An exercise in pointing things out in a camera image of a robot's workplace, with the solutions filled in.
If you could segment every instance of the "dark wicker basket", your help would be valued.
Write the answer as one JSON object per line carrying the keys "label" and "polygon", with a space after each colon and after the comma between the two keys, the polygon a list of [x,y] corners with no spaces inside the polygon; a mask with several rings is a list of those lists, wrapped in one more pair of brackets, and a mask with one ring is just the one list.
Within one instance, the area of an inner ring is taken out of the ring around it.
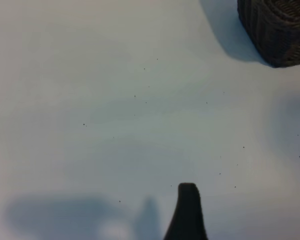
{"label": "dark wicker basket", "polygon": [[240,21],[273,67],[300,64],[300,0],[237,0]]}

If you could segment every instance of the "wicker basket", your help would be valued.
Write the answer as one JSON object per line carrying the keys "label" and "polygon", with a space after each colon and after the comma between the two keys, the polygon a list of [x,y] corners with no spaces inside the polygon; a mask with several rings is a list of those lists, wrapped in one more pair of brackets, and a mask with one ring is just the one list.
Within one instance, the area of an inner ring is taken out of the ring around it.
{"label": "wicker basket", "polygon": [[300,64],[300,0],[237,0],[240,21],[273,67]]}

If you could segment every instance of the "black object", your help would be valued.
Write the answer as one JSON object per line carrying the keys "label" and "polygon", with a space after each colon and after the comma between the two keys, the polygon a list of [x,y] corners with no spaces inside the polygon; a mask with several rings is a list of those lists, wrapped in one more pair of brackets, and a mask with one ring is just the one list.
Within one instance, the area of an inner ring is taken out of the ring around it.
{"label": "black object", "polygon": [[199,190],[194,183],[181,183],[178,201],[164,240],[208,240]]}
{"label": "black object", "polygon": [[273,67],[300,64],[300,0],[237,0],[239,19]]}

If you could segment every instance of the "woven texture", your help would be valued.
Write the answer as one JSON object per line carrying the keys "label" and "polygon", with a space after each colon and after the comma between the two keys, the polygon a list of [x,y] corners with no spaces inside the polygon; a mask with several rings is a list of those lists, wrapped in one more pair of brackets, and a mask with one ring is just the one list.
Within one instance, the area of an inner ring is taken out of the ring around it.
{"label": "woven texture", "polygon": [[273,67],[300,64],[300,0],[237,0],[239,19]]}

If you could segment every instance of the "white table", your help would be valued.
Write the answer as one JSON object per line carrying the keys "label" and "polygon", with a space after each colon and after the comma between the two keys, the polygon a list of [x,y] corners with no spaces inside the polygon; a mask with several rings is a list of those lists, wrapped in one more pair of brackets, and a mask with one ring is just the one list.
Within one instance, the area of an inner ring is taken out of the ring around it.
{"label": "white table", "polygon": [[300,66],[236,0],[0,0],[0,240],[300,240]]}

